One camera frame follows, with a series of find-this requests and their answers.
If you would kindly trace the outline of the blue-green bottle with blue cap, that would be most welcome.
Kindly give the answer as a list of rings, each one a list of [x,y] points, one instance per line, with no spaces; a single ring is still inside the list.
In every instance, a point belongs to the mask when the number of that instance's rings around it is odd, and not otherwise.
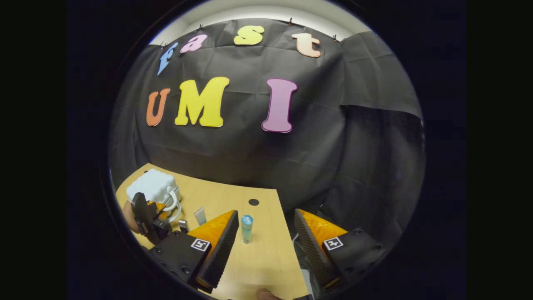
[[[254,223],[253,217],[250,215],[243,215],[240,219],[242,241],[245,244],[248,244],[251,242],[253,223]]]

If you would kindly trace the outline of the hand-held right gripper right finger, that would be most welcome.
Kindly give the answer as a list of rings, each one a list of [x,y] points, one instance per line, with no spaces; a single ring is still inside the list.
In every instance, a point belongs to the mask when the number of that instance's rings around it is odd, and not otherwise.
[[[388,252],[361,228],[345,230],[302,209],[295,209],[294,226],[322,293],[357,283]]]

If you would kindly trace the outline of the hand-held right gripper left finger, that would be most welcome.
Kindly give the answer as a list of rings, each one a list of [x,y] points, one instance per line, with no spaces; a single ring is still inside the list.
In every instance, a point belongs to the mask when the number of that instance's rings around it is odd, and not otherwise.
[[[183,283],[211,294],[224,273],[238,229],[238,211],[230,210],[188,233],[169,233],[150,254]]]

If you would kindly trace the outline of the black backdrop cloth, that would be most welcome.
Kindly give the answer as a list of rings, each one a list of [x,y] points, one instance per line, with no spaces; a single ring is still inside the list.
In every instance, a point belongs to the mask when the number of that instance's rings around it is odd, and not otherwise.
[[[141,166],[276,189],[391,246],[418,202],[424,125],[411,80],[375,32],[335,42],[269,19],[148,45],[125,77],[109,140],[114,186]]]

